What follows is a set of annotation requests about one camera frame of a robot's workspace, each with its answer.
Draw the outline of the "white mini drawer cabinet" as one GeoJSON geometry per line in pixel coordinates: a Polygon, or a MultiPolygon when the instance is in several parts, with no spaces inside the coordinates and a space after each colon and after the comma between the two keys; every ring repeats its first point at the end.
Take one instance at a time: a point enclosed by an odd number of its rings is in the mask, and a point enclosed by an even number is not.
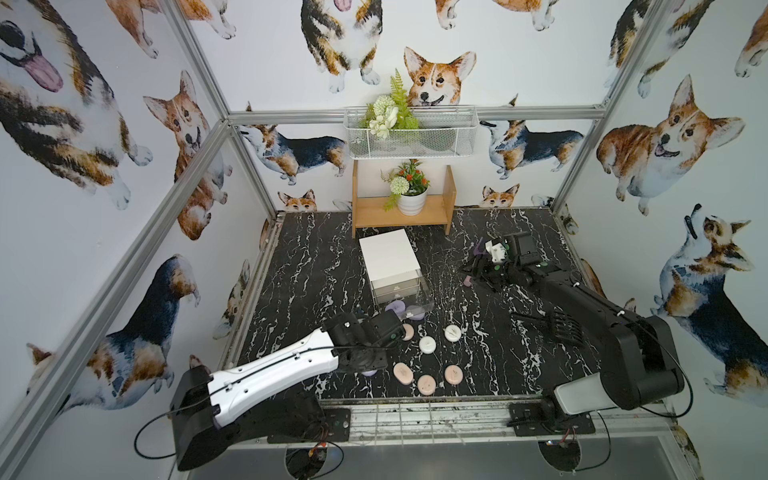
{"type": "Polygon", "coordinates": [[[421,267],[405,229],[361,238],[359,244],[377,304],[419,292],[421,267]]]}

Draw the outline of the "purple earphone case top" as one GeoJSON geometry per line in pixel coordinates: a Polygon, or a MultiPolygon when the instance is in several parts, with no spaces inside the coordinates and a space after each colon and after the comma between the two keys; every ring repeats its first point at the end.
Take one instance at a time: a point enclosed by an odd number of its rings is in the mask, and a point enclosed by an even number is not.
{"type": "Polygon", "coordinates": [[[427,311],[423,306],[411,305],[405,310],[405,318],[410,320],[422,320],[427,311]]]}

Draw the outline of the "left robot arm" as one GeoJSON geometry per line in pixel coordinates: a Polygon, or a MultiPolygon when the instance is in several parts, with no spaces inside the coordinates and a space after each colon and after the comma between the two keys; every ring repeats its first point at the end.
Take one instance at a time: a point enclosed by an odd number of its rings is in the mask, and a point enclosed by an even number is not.
{"type": "Polygon", "coordinates": [[[185,372],[170,403],[176,467],[190,471],[230,446],[278,435],[311,441],[326,420],[317,400],[279,393],[318,375],[385,368],[405,336],[393,311],[356,318],[343,313],[265,357],[228,370],[185,372]]]}

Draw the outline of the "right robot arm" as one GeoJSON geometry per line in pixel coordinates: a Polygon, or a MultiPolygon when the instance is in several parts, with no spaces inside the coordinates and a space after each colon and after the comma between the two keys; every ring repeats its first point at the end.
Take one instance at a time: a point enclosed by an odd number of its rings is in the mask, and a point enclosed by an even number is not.
{"type": "Polygon", "coordinates": [[[475,255],[462,267],[475,281],[500,290],[525,288],[573,320],[599,348],[597,373],[554,388],[553,403],[566,416],[618,408],[634,410],[690,387],[679,364],[668,324],[640,317],[583,286],[573,270],[543,260],[522,265],[475,255]]]}

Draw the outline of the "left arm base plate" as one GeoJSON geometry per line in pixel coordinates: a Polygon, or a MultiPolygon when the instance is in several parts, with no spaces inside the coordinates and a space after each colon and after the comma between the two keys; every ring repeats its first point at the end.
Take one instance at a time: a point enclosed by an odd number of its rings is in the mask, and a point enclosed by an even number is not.
{"type": "Polygon", "coordinates": [[[318,418],[299,420],[294,426],[288,427],[287,433],[268,435],[267,443],[347,442],[350,439],[351,414],[348,408],[327,409],[318,418]]]}

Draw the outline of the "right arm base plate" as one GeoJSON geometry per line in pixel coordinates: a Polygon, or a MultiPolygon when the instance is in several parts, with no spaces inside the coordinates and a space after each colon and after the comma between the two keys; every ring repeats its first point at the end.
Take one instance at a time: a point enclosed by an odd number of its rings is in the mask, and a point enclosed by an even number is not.
{"type": "Polygon", "coordinates": [[[519,437],[563,436],[566,433],[589,435],[596,432],[587,413],[567,415],[551,400],[543,399],[524,403],[511,403],[507,423],[519,437]]]}

